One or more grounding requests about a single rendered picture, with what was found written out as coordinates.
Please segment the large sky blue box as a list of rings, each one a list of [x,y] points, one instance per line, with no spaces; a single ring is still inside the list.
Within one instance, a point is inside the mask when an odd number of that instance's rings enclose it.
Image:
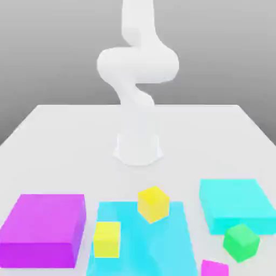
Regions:
[[[152,224],[136,202],[100,202],[97,221],[121,223],[119,258],[89,255],[86,276],[198,276],[182,202]]]

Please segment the small magenta cube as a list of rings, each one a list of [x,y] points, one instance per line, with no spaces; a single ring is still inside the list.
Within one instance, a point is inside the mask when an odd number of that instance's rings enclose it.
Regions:
[[[216,261],[203,260],[201,276],[229,276],[229,266]]]

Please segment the small lemon yellow cube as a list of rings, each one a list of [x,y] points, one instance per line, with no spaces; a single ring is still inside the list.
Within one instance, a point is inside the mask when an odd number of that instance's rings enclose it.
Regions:
[[[99,221],[95,226],[93,251],[96,258],[119,258],[121,224],[117,221]]]

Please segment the large magenta box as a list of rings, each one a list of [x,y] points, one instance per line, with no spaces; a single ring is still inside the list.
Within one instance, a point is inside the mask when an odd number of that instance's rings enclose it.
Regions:
[[[0,227],[0,267],[74,268],[85,223],[83,194],[21,194]]]

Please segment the small golden yellow cube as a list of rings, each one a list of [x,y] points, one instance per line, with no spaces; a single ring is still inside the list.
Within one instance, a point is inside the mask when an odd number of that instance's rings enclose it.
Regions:
[[[157,186],[138,192],[137,210],[150,224],[169,216],[169,203],[169,196]]]

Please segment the large turquoise box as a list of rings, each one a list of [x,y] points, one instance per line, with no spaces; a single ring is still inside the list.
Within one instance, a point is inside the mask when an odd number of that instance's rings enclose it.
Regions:
[[[256,234],[276,234],[276,209],[254,179],[202,179],[199,199],[213,235],[238,224]]]

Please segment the small green cube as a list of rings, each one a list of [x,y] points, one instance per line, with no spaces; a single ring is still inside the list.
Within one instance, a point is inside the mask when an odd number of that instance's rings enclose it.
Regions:
[[[225,232],[223,248],[236,262],[241,263],[256,254],[259,243],[257,234],[247,225],[238,224]]]

